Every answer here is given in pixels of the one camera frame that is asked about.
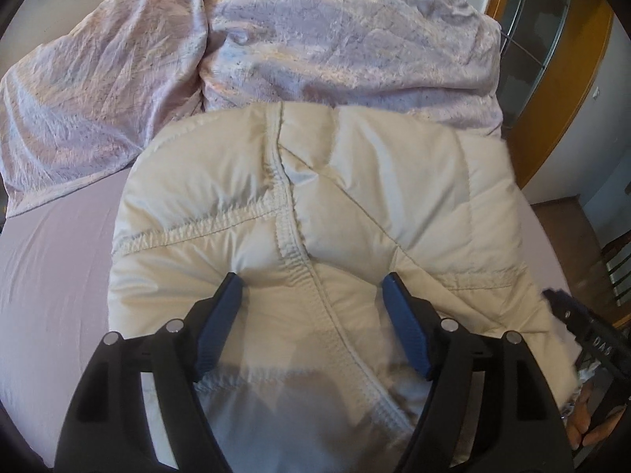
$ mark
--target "black bracket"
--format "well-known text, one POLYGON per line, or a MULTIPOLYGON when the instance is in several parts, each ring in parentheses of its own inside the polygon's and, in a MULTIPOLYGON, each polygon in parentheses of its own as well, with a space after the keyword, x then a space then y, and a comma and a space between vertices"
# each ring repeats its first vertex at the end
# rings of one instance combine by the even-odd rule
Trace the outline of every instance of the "black bracket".
MULTIPOLYGON (((602 424, 617 406, 631 401, 631 346, 612 325, 562 290, 545 290, 552 313, 566 324, 582 349, 598 359, 613 376, 613 383, 592 415, 588 433, 602 424)), ((623 473, 629 471, 631 410, 626 410, 605 442, 578 467, 579 473, 623 473)))
MULTIPOLYGON (((215 296, 197 302, 184 320, 135 339, 105 335, 68 410, 56 473, 231 473, 193 383, 217 365, 241 305, 242 286, 236 274, 228 274, 215 296), (157 461, 140 372, 153 373, 177 470, 157 461)), ((433 381, 395 473, 574 471, 550 388, 519 333, 472 334, 455 319, 440 318, 427 300, 413 297, 397 274, 384 279, 383 297, 410 364, 433 381), (480 417, 470 457, 452 466, 474 372, 484 372, 480 417)), ((618 453, 623 447, 616 442, 618 453)))
POLYGON ((228 274, 214 297, 155 334, 102 339, 70 403, 56 473, 229 473, 192 384, 217 365, 241 305, 242 281, 228 274), (152 372, 166 434, 179 469, 157 461, 140 372, 152 372))

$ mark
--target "bed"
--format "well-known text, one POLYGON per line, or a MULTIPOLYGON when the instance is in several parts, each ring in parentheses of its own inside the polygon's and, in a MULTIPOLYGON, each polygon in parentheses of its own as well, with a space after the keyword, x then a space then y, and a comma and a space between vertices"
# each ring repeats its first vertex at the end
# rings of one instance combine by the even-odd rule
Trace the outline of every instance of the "bed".
MULTIPOLYGON (((5 2, 5 8, 17 1, 5 2)), ((121 168, 129 160, 114 173, 10 217, 0 235, 0 400, 49 466, 81 371, 107 331, 112 232, 129 172, 121 168)), ((523 197, 519 217, 523 252, 537 283, 567 289, 523 197)))

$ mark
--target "blue gripper pad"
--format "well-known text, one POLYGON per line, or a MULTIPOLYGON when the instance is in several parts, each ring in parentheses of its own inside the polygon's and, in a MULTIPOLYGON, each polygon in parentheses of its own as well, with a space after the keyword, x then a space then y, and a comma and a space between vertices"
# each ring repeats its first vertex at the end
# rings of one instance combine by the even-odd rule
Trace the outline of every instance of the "blue gripper pad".
POLYGON ((412 297, 396 273, 382 283, 384 304, 409 364, 425 379, 432 380, 444 356, 436 331, 441 318, 432 305, 412 297))
POLYGON ((215 307, 198 336, 195 370, 200 378, 219 362, 223 346, 241 307, 243 281, 237 274, 228 274, 214 296, 215 307))

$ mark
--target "white down comforter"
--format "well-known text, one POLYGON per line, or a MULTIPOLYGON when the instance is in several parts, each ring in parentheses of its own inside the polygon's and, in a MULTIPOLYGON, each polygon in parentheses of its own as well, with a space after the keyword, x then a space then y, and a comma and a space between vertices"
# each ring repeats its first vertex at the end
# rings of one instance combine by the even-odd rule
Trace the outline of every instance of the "white down comforter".
POLYGON ((197 386, 235 473, 392 471, 429 386, 384 308, 390 271, 470 331, 520 331, 557 402, 575 386, 521 258, 516 191, 501 140, 415 116, 276 103, 185 119, 127 180, 110 327, 152 333, 237 272, 242 309, 197 386))

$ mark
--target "wooden floor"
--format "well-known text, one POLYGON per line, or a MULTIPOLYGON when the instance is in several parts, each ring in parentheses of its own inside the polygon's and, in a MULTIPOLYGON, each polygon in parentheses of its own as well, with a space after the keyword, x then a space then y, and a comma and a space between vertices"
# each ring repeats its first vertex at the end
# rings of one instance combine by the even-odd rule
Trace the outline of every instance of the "wooden floor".
POLYGON ((532 206, 544 228, 572 295, 621 327, 631 319, 631 308, 618 308, 601 247, 577 198, 569 197, 532 206))

